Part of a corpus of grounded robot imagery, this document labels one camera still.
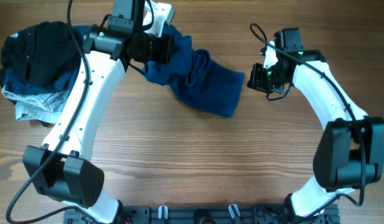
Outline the blue polo shirt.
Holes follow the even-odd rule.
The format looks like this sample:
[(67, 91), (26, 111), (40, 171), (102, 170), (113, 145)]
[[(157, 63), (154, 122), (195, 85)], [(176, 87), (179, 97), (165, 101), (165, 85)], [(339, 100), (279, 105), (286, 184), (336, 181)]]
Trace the blue polo shirt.
[(245, 74), (211, 59), (205, 49), (194, 50), (192, 38), (174, 26), (165, 26), (164, 34), (175, 37), (178, 51), (170, 63), (148, 62), (145, 78), (151, 83), (168, 85), (185, 104), (220, 116), (233, 116), (240, 99)]

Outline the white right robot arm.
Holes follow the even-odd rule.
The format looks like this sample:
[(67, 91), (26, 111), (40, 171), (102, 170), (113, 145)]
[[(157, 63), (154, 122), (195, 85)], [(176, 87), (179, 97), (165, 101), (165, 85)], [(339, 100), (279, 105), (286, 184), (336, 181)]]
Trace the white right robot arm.
[(282, 54), (268, 47), (262, 55), (265, 60), (254, 64), (247, 86), (267, 95), (287, 95), (284, 86), (295, 87), (324, 130), (312, 162), (314, 175), (286, 197), (281, 218), (288, 223), (313, 220), (354, 190), (360, 192), (355, 201), (360, 206), (365, 187), (382, 176), (384, 119), (369, 116), (350, 99), (318, 50)]

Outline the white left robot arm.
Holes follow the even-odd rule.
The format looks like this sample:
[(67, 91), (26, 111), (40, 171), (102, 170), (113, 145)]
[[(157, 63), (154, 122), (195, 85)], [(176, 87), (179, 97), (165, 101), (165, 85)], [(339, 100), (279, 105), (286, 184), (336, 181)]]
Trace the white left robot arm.
[(104, 190), (104, 172), (91, 163), (108, 102), (129, 61), (169, 63), (177, 50), (169, 34), (93, 27), (85, 37), (82, 66), (62, 114), (41, 147), (27, 146), (23, 164), (36, 192), (64, 202), (93, 223), (121, 223), (122, 203)]

